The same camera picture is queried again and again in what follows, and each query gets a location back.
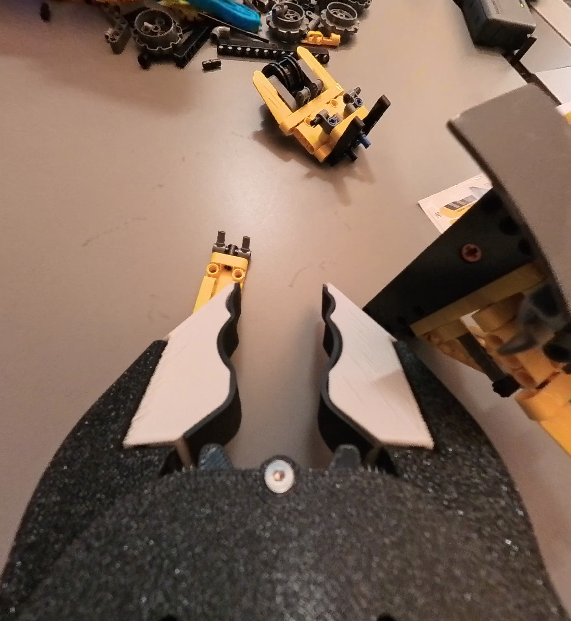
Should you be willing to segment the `yellow brick pulley assembly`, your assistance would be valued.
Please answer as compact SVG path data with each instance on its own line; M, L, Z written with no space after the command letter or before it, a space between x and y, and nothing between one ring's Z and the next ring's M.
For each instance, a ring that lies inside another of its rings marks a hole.
M368 109L359 87L344 89L303 46L255 71L253 84L281 132L330 166L355 161L371 145L369 134L391 104L382 95Z

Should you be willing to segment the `black power adapter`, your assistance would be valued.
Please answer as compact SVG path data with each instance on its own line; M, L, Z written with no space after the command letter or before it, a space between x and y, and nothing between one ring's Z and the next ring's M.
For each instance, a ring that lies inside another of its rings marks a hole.
M455 1L472 42L480 47L514 52L536 28L527 1Z

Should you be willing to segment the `long black brick beam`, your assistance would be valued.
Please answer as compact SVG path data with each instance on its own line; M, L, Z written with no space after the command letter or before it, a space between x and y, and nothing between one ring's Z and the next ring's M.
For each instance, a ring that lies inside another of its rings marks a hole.
M295 46L280 46L273 43L256 44L241 41L220 41L216 44L219 56L232 58L246 58L262 61L276 61L285 57L299 58Z

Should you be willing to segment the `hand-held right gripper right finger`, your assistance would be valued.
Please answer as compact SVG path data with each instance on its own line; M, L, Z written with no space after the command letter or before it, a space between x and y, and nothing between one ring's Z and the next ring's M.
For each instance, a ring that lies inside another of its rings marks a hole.
M392 448L434 449L395 339L334 285L322 288L323 349L318 428L335 452L355 446L375 464Z

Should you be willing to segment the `large yellow black brick model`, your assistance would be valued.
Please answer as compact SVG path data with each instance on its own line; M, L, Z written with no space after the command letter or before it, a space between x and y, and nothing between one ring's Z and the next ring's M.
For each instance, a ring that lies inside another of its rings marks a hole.
M571 102L527 84L447 129L491 188L364 311L480 369L571 457Z

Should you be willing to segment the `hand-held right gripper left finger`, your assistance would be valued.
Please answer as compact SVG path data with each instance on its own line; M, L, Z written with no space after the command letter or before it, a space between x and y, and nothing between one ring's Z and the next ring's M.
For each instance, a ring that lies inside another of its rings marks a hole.
M124 449L173 447L192 466L204 446L235 437L241 401L231 358L240 314L241 286L231 283L166 336Z

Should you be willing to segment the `pile of toy brick pieces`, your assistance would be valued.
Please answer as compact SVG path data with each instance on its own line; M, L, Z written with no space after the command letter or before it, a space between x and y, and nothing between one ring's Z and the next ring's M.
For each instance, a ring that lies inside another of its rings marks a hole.
M347 43L358 33L360 16L372 1L237 1L260 14L262 27L254 34L199 11L188 4L176 7L169 1L85 1L97 7L109 23L104 39L114 54L121 54L130 40L138 50L137 62L147 70L151 65L170 60L185 68L205 43L216 47L220 41L273 43L303 46L320 64L329 61L328 48ZM175 53L155 57L140 51L133 35L135 17L145 9L160 9L171 15L183 29L183 41Z

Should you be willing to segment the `small yellow brick piece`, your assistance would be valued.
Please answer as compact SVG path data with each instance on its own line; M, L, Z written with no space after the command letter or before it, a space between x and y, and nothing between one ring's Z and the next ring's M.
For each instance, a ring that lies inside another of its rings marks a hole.
M250 237L244 236L240 245L228 244L226 232L218 231L212 255L206 267L193 313L202 308L231 283L244 285L251 259Z

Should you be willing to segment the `cyan brick separator tool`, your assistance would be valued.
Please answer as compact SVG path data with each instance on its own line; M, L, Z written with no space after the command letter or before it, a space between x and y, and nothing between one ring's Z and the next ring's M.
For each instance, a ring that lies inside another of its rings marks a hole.
M169 1L176 7L184 3L226 22L230 26L258 34L262 27L260 14L237 1Z

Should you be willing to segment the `dark grey toothed wheel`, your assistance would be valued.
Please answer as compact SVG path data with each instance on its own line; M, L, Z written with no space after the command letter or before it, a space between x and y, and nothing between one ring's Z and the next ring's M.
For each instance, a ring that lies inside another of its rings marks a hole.
M134 19L134 40L140 51L160 57L177 51L183 29L171 15L160 9L145 9Z

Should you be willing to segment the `printed sticker sheet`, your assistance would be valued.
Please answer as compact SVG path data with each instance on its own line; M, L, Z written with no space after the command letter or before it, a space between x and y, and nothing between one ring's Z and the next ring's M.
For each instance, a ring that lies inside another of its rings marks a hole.
M419 200L418 206L434 226L444 232L490 191L491 187L490 179L484 174L478 174Z

